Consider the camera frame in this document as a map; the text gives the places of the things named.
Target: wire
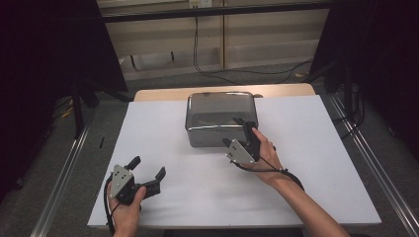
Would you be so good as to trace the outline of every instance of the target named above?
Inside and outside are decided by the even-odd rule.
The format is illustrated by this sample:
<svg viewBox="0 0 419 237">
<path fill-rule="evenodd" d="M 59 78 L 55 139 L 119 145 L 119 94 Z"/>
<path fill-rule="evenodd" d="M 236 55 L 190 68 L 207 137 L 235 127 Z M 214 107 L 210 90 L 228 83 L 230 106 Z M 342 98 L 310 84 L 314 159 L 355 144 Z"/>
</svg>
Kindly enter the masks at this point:
<svg viewBox="0 0 419 237">
<path fill-rule="evenodd" d="M 194 66 L 195 66 L 195 69 L 197 69 L 197 71 L 203 76 L 218 78 L 218 79 L 221 79 L 223 81 L 232 83 L 234 85 L 243 85 L 243 84 L 240 84 L 240 83 L 237 83 L 237 82 L 230 81 L 230 80 L 228 80 L 226 78 L 223 78 L 223 77 L 220 77 L 220 76 L 214 76 L 214 75 L 206 74 L 203 70 L 201 70 L 200 66 L 198 65 L 198 58 L 197 58 L 197 54 L 198 54 L 198 17 L 195 18 L 195 26 L 196 26 L 195 27 L 195 43 L 194 43 Z"/>
<path fill-rule="evenodd" d="M 368 25 L 367 25 L 367 30 L 366 30 L 366 33 L 364 34 L 363 40 L 360 43 L 360 46 L 363 46 L 363 44 L 367 40 L 368 33 L 371 30 L 371 24 L 373 23 L 374 15 L 376 14 L 376 11 L 377 11 L 377 6 L 378 6 L 378 0 L 376 0 L 376 2 L 374 4 L 373 12 L 371 13 L 371 16 L 370 16 L 370 19 L 369 19 L 369 22 L 368 22 Z"/>
<path fill-rule="evenodd" d="M 295 67 L 293 67 L 293 69 L 291 69 L 291 70 L 290 70 L 290 73 L 289 73 L 289 75 L 287 76 L 287 78 L 286 78 L 286 79 L 284 79 L 284 80 L 282 80 L 282 81 L 279 81 L 279 82 L 276 82 L 275 84 L 281 84 L 281 83 L 284 83 L 284 82 L 286 82 L 286 81 L 290 80 L 291 76 L 293 75 L 293 71 L 294 71 L 294 70 L 296 70 L 298 67 L 301 67 L 301 66 L 302 66 L 302 65 L 304 65 L 305 63 L 307 63 L 307 62 L 312 62 L 312 61 L 313 61 L 313 59 L 308 59 L 308 60 L 306 60 L 306 61 L 304 61 L 304 62 L 301 62 L 301 63 L 297 64 Z"/>
<path fill-rule="evenodd" d="M 109 213 L 109 209 L 108 209 L 108 184 L 111 182 L 112 176 L 113 176 L 113 173 L 111 173 L 108 180 L 105 182 L 105 186 L 104 186 L 104 206 L 105 206 L 106 217 L 107 217 L 107 220 L 108 220 L 109 231 L 111 232 L 112 235 L 114 235 L 115 234 L 114 220 L 112 219 L 112 215 Z"/>
<path fill-rule="evenodd" d="M 263 75 L 277 75 L 277 74 L 282 74 L 282 73 L 287 73 L 289 72 L 290 74 L 288 75 L 288 77 L 280 82 L 277 82 L 276 84 L 280 84 L 283 83 L 285 81 L 288 81 L 291 78 L 291 75 L 293 74 L 293 71 L 296 70 L 297 68 L 301 67 L 303 64 L 311 62 L 312 58 L 301 62 L 299 64 L 297 64 L 296 66 L 294 66 L 293 68 L 284 70 L 284 71 L 279 71 L 279 72 L 262 72 L 262 71 L 252 71 L 252 70 L 241 70 L 241 69 L 226 69 L 226 70 L 217 70 L 217 71 L 203 71 L 200 68 L 200 65 L 198 63 L 198 17 L 195 18 L 195 41 L 194 41 L 194 66 L 195 69 L 203 76 L 207 76 L 207 77 L 213 77 L 213 78 L 218 78 L 221 79 L 223 81 L 235 84 L 235 85 L 245 85 L 245 84 L 241 84 L 238 82 L 234 82 L 231 80 L 228 80 L 227 78 L 221 77 L 221 76 L 216 76 L 216 75 L 212 75 L 212 74 L 216 74 L 216 73 L 222 73 L 222 72 L 245 72 L 245 73 L 254 73 L 254 74 L 263 74 Z"/>
<path fill-rule="evenodd" d="M 255 172 L 255 173 L 268 173 L 268 172 L 276 172 L 276 173 L 280 173 L 283 174 L 287 177 L 289 177 L 292 181 L 294 181 L 302 190 L 304 190 L 304 187 L 302 186 L 301 181 L 292 173 L 290 173 L 288 171 L 288 169 L 278 169 L 275 166 L 273 166 L 271 163 L 269 163 L 265 158 L 263 158 L 262 156 L 259 156 L 260 159 L 262 159 L 264 162 L 266 162 L 272 169 L 250 169 L 250 168 L 246 168 L 241 166 L 239 163 L 233 162 L 231 161 L 230 163 L 233 163 L 235 166 L 237 166 L 238 168 L 244 170 L 244 171 L 248 171 L 248 172 Z"/>
<path fill-rule="evenodd" d="M 112 209 L 111 211 L 111 216 L 114 215 L 114 211 L 118 208 L 118 206 L 120 206 L 121 203 L 118 203 L 117 206 L 114 207 L 114 209 Z"/>
<path fill-rule="evenodd" d="M 72 111 L 73 111 L 73 107 L 68 108 L 65 112 L 63 112 L 63 113 L 59 114 L 58 116 L 53 117 L 53 118 L 52 118 L 52 120 L 56 120 L 56 119 L 58 119 L 58 118 L 60 118 L 60 117 L 65 118 L 65 117 L 66 117 L 66 116 L 68 116 L 68 115 L 70 114 L 70 112 L 72 112 Z"/>
<path fill-rule="evenodd" d="M 70 100 L 71 100 L 71 97 L 68 97 L 64 102 L 62 102 L 58 106 L 54 107 L 53 109 L 56 110 L 56 109 L 62 107 L 63 105 L 67 104 Z"/>
<path fill-rule="evenodd" d="M 341 140 L 345 139 L 347 136 L 349 136 L 350 134 L 354 133 L 360 126 L 361 124 L 364 122 L 365 119 L 365 100 L 364 100 L 364 96 L 362 96 L 361 91 L 358 92 L 357 94 L 357 101 L 358 103 L 360 102 L 359 98 L 361 98 L 361 110 L 359 111 L 359 118 L 358 121 L 354 121 L 354 127 L 351 128 L 351 130 L 349 130 L 347 133 L 345 133 L 344 135 L 342 135 L 340 138 Z"/>
<path fill-rule="evenodd" d="M 343 120 L 345 120 L 345 119 L 347 119 L 348 117 L 341 117 L 341 118 L 333 118 L 332 119 L 332 122 L 333 122 L 333 124 L 334 125 L 337 125 L 337 124 L 339 124 L 339 122 L 341 122 L 341 121 L 343 121 Z"/>
</svg>

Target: silver container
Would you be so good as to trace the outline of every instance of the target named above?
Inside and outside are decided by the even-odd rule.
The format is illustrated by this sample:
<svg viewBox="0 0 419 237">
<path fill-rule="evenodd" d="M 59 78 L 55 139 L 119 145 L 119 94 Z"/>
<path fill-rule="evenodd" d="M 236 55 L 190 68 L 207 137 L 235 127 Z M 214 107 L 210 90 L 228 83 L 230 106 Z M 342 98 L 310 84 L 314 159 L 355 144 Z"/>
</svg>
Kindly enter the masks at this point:
<svg viewBox="0 0 419 237">
<path fill-rule="evenodd" d="M 245 140 L 234 118 L 255 121 L 253 95 L 248 92 L 196 93 L 188 98 L 185 129 L 193 147 L 223 147 L 223 138 Z"/>
</svg>

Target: box lid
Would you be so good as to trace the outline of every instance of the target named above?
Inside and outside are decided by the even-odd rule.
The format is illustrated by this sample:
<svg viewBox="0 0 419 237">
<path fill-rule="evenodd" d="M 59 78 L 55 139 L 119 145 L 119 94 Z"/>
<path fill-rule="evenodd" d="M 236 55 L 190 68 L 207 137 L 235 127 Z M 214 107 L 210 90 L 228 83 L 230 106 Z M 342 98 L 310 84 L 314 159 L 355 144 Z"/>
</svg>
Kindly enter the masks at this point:
<svg viewBox="0 0 419 237">
<path fill-rule="evenodd" d="M 241 129 L 241 125 L 234 119 L 255 121 L 258 124 L 251 93 L 195 93 L 188 98 L 185 124 L 188 131 Z"/>
</svg>

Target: table surface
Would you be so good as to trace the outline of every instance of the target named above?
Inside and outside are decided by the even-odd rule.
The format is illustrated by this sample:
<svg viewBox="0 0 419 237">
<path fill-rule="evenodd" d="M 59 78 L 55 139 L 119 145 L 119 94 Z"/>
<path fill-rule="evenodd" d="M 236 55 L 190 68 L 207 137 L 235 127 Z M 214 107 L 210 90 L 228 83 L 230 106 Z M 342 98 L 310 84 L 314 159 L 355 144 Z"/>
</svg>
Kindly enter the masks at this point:
<svg viewBox="0 0 419 237">
<path fill-rule="evenodd" d="M 298 86 L 291 85 L 295 91 Z M 272 88 L 276 90 L 269 86 L 240 87 L 240 90 L 272 97 L 257 98 L 255 104 L 259 128 L 281 147 L 278 153 L 283 164 L 301 179 L 307 193 L 339 223 L 380 223 L 320 98 L 308 96 L 309 93 L 302 90 L 299 96 L 280 97 L 286 87 L 275 85 Z M 230 91 L 232 88 L 235 91 L 237 87 L 216 90 Z M 197 88 L 185 90 L 188 95 L 200 91 Z M 115 164 L 125 165 L 132 157 L 140 155 L 141 164 L 132 171 L 137 183 L 149 181 L 162 166 L 166 167 L 162 193 L 141 204 L 140 226 L 167 229 L 302 225 L 275 191 L 254 175 L 229 164 L 224 156 L 225 148 L 191 147 L 184 128 L 186 102 L 182 100 L 187 98 L 183 97 L 186 94 L 179 97 L 184 93 L 183 89 L 164 91 L 167 93 L 165 101 L 129 104 L 108 167 L 110 172 Z M 170 96 L 184 99 L 169 100 Z M 98 195 L 88 223 L 90 226 L 106 228 L 102 195 Z"/>
<path fill-rule="evenodd" d="M 313 96 L 315 95 L 311 85 L 300 84 L 273 84 L 273 85 L 251 85 L 251 86 L 223 86 L 223 87 L 194 87 L 179 89 L 158 89 L 142 90 L 135 95 L 134 101 L 178 101 L 188 100 L 193 93 L 201 92 L 225 92 L 245 91 L 253 95 L 261 95 L 264 98 L 287 97 L 287 96 Z"/>
</svg>

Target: wrist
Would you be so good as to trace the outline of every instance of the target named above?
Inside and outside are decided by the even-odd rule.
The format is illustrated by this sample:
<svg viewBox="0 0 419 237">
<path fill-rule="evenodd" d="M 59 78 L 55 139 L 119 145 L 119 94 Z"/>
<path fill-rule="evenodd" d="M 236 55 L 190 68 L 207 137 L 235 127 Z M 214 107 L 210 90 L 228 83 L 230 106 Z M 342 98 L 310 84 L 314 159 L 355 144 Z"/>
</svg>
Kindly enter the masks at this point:
<svg viewBox="0 0 419 237">
<path fill-rule="evenodd" d="M 278 193 L 280 193 L 280 195 L 288 190 L 293 190 L 295 188 L 301 190 L 296 182 L 285 175 L 282 175 L 281 178 L 273 180 L 270 186 L 274 188 L 274 190 L 276 190 Z"/>
<path fill-rule="evenodd" d="M 124 231 L 115 231 L 114 237 L 134 237 L 134 233 L 124 232 Z"/>
<path fill-rule="evenodd" d="M 288 171 L 288 169 L 280 170 L 280 173 L 282 175 L 282 180 L 292 181 L 293 183 L 295 183 L 296 185 L 298 185 L 304 191 L 304 186 L 302 185 L 302 183 L 299 180 L 299 178 L 297 178 L 295 175 L 293 175 L 292 173 L 290 173 Z"/>
</svg>

